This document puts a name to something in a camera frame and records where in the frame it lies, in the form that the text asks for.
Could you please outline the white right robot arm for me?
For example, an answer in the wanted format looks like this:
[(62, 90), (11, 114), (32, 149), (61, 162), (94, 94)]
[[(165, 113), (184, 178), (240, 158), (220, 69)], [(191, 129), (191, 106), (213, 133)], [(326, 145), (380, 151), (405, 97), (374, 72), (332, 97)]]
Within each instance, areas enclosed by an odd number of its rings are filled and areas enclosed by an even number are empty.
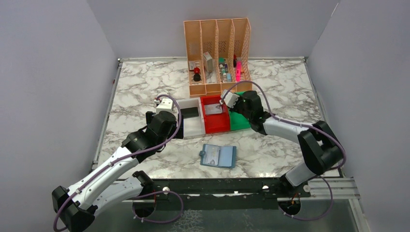
[(329, 171), (345, 158), (340, 143), (324, 121), (303, 124), (281, 119), (264, 110), (254, 90), (241, 95), (225, 90), (221, 97), (229, 110), (246, 118), (255, 132), (299, 144), (303, 161), (280, 177), (279, 191), (286, 197), (296, 193), (302, 183)]

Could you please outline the blue leather card holder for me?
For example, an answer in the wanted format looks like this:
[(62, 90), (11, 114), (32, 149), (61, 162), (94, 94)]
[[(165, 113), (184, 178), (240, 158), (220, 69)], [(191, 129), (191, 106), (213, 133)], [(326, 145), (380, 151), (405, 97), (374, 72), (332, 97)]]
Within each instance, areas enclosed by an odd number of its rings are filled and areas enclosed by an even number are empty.
[(203, 144), (203, 148), (199, 152), (200, 165), (232, 169), (235, 167), (236, 153), (236, 146)]

